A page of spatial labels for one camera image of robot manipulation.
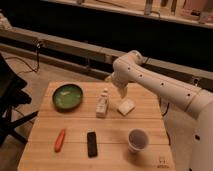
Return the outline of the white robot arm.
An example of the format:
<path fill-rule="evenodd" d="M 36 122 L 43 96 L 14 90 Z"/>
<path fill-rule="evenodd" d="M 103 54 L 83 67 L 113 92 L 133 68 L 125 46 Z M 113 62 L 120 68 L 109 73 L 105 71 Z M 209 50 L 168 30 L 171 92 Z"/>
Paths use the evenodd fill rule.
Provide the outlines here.
<path fill-rule="evenodd" d="M 195 85 L 179 81 L 141 66 L 144 57 L 132 50 L 113 62 L 108 77 L 121 94 L 133 81 L 163 97 L 197 120 L 194 132 L 189 171 L 213 171 L 213 93 Z"/>

